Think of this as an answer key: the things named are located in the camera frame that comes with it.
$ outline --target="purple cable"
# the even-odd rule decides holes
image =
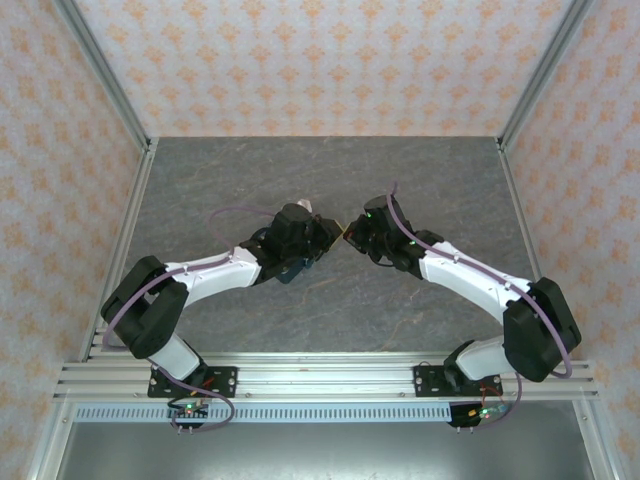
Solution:
[[[397,186],[398,186],[398,183],[394,182],[393,192],[396,191]],[[467,266],[473,268],[474,270],[476,270],[476,271],[486,275],[487,277],[495,280],[500,285],[503,285],[505,288],[508,288],[509,290],[512,290],[513,292],[515,292],[516,294],[520,295],[522,298],[525,299],[525,301],[531,306],[531,308],[533,308],[533,310],[538,314],[538,316],[542,320],[542,323],[544,323],[545,327],[547,327],[547,329],[549,330],[549,333],[551,334],[551,337],[553,337],[553,340],[556,342],[556,346],[558,347],[558,350],[560,350],[560,355],[562,356],[562,361],[564,362],[564,366],[565,366],[565,370],[566,371],[564,373],[551,372],[551,375],[553,375],[554,377],[558,377],[558,378],[569,378],[569,377],[571,377],[571,375],[573,374],[573,367],[571,365],[571,360],[569,359],[569,352],[567,352],[566,347],[562,343],[562,339],[560,338],[560,335],[558,334],[558,331],[553,326],[553,323],[551,323],[551,320],[549,320],[549,317],[547,316],[547,314],[544,312],[544,310],[542,310],[542,308],[540,308],[540,306],[535,302],[535,300],[533,300],[533,298],[531,298],[531,296],[529,296],[529,294],[527,294],[526,292],[524,292],[520,288],[516,287],[515,285],[512,285],[512,284],[508,283],[504,278],[502,278],[501,276],[493,273],[491,270],[487,269],[486,267],[484,267],[482,265],[478,265],[477,263],[472,262],[470,260],[467,260],[465,258],[458,258],[456,260],[455,257],[453,255],[451,255],[450,253],[443,252],[441,250],[438,250],[437,248],[433,248],[431,245],[429,245],[429,244],[423,242],[422,240],[420,240],[418,237],[416,237],[414,234],[412,234],[402,224],[402,222],[400,221],[400,218],[398,218],[398,214],[396,213],[395,209],[393,208],[393,202],[391,201],[391,195],[392,195],[392,193],[387,193],[387,207],[389,208],[389,212],[391,213],[391,217],[393,217],[393,221],[396,223],[396,225],[402,231],[402,233],[404,233],[408,238],[410,238],[411,240],[413,240],[414,242],[416,242],[418,245],[420,245],[422,248],[424,248],[425,250],[427,250],[429,252],[433,252],[436,255],[440,255],[441,257],[446,258],[448,260],[458,261],[458,262],[460,262],[460,263],[462,263],[464,265],[467,265]]]
[[[220,265],[224,265],[225,263],[227,263],[229,259],[230,257],[225,257],[222,260],[216,260],[215,262],[203,263],[201,265],[191,265],[186,269],[186,271],[197,272],[198,270],[204,270],[206,268],[219,267]],[[102,336],[102,347],[106,350],[126,349],[126,347],[112,347],[111,345],[109,345],[109,337],[111,336],[111,333],[116,328],[118,323],[120,323],[120,320],[122,320],[122,317],[124,317],[125,313],[127,313],[129,309],[133,306],[133,304],[136,303],[145,293],[147,293],[153,287],[165,281],[166,279],[173,277],[178,273],[184,273],[184,272],[185,272],[184,268],[176,268],[175,270],[165,272],[159,277],[156,277],[153,280],[151,280],[144,287],[142,287],[140,290],[134,293],[131,296],[131,298],[127,300],[127,302],[122,306],[122,308],[118,310],[118,313],[116,313],[115,317],[113,317],[113,320],[111,320],[111,323],[107,325],[107,329],[105,330],[104,335]]]
[[[226,238],[224,238],[219,233],[216,233],[211,228],[211,222],[213,221],[213,218],[224,212],[250,212],[250,213],[256,213],[258,215],[267,215],[269,217],[273,217],[273,213],[267,212],[266,210],[261,210],[259,208],[254,208],[254,207],[243,207],[243,206],[224,207],[219,210],[216,210],[211,215],[209,215],[208,225],[209,225],[209,230],[211,231],[211,235],[213,235],[215,239],[223,243],[227,247],[227,250],[229,250],[230,252],[233,251],[233,245],[231,245],[231,243]]]
[[[231,206],[231,207],[224,207],[224,208],[221,208],[219,210],[214,211],[211,215],[209,215],[209,222],[208,222],[209,229],[211,230],[211,234],[216,239],[218,239],[220,242],[222,242],[224,245],[226,245],[227,250],[229,251],[229,257],[227,257],[227,258],[225,258],[223,260],[218,260],[218,261],[211,262],[211,263],[205,263],[205,264],[202,264],[202,265],[193,265],[193,266],[187,268],[188,272],[196,272],[198,270],[204,270],[206,268],[218,267],[218,266],[223,265],[223,264],[225,264],[225,263],[227,263],[229,261],[229,258],[233,253],[234,246],[231,245],[231,243],[226,238],[224,238],[222,235],[220,235],[219,233],[214,232],[211,229],[211,222],[213,221],[214,217],[220,215],[221,213],[230,212],[230,211],[251,212],[251,213],[257,213],[259,215],[268,215],[268,216],[273,217],[273,213],[267,212],[266,210],[261,210],[259,208],[254,208],[254,207]],[[183,268],[180,268],[180,269],[172,270],[170,272],[163,273],[159,277],[157,277],[157,278],[153,279],[151,282],[147,283],[140,290],[138,290],[122,306],[122,308],[118,311],[116,316],[113,317],[113,320],[111,320],[111,323],[109,323],[109,325],[107,326],[107,329],[104,332],[104,336],[102,337],[102,347],[105,350],[126,350],[126,347],[113,347],[113,346],[109,345],[109,337],[113,333],[113,330],[116,328],[116,326],[118,325],[120,320],[122,320],[122,317],[124,317],[125,313],[127,313],[127,311],[133,306],[134,303],[136,303],[145,293],[147,293],[153,287],[155,287],[159,283],[163,282],[167,278],[172,277],[172,276],[174,276],[174,275],[176,275],[178,273],[184,272],[184,271],[185,270]]]
[[[165,377],[167,377],[167,379],[170,382],[175,383],[180,388],[184,388],[186,390],[191,390],[191,391],[194,391],[194,392],[202,393],[203,395],[207,395],[207,396],[209,396],[211,398],[217,398],[219,400],[222,400],[224,403],[226,403],[229,406],[229,415],[227,415],[227,418],[225,418],[221,422],[214,423],[212,425],[207,425],[206,427],[203,426],[203,427],[197,428],[195,430],[191,430],[192,433],[202,433],[202,432],[208,432],[208,431],[211,431],[211,430],[215,430],[217,428],[224,427],[231,420],[233,420],[233,417],[236,414],[236,407],[233,405],[231,400],[229,400],[227,397],[225,397],[224,395],[221,395],[220,393],[213,392],[211,390],[205,390],[204,388],[193,387],[191,385],[188,385],[188,384],[186,384],[184,382],[181,382],[177,378],[172,377],[171,374],[169,372],[167,372],[164,368],[162,368],[162,367],[160,367],[158,365],[156,365],[156,367],[158,367],[158,371],[160,373],[162,373]],[[178,415],[180,415],[182,412],[184,412],[185,410],[186,410],[186,407],[182,407],[182,408],[176,410],[175,413],[173,414],[173,416],[171,417],[171,426],[173,428],[175,428],[176,430],[178,430],[178,432],[180,432],[180,424],[176,421],[176,417]]]

